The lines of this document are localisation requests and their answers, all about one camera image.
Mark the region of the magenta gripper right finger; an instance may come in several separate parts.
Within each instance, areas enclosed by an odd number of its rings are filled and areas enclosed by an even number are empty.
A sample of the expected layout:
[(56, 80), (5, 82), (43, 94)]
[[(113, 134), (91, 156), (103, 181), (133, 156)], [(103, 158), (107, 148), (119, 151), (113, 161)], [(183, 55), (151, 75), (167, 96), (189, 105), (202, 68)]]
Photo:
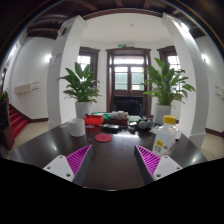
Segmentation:
[(134, 155), (145, 184), (170, 175), (182, 169), (182, 167), (169, 156), (158, 156), (152, 151), (136, 145)]

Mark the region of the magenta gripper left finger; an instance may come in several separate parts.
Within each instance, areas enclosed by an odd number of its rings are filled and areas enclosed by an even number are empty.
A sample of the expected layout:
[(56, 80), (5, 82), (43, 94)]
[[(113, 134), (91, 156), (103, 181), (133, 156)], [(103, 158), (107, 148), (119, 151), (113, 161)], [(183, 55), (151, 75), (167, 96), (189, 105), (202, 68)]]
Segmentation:
[(68, 156), (57, 156), (44, 170), (81, 186), (92, 156), (92, 145), (87, 145)]

